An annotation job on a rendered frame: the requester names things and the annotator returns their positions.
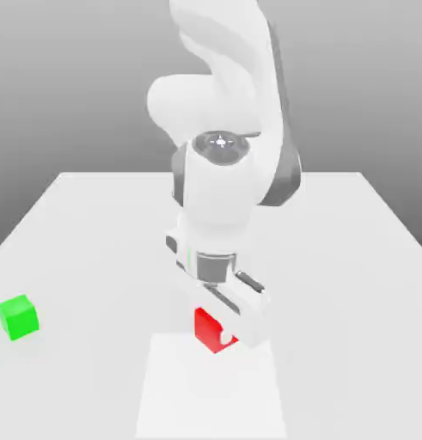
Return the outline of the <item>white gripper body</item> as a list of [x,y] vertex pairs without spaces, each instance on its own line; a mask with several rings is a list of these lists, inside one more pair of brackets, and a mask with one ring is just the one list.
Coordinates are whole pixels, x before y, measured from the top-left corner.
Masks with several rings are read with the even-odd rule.
[[228,270],[225,282],[212,284],[183,271],[182,288],[194,306],[206,311],[226,333],[248,347],[268,339],[271,296],[264,285],[245,272]]

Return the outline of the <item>small red cube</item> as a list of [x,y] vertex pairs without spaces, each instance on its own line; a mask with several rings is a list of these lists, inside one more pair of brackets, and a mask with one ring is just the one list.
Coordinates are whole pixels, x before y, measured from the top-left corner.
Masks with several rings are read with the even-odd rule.
[[225,350],[238,341],[237,337],[231,336],[223,343],[222,325],[202,308],[194,310],[194,334],[214,354]]

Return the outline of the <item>small green cube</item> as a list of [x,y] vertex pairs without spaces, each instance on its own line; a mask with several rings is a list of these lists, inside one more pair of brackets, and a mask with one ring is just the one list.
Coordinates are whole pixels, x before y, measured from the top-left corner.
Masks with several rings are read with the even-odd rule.
[[0,322],[11,340],[17,340],[40,328],[36,308],[26,295],[0,302]]

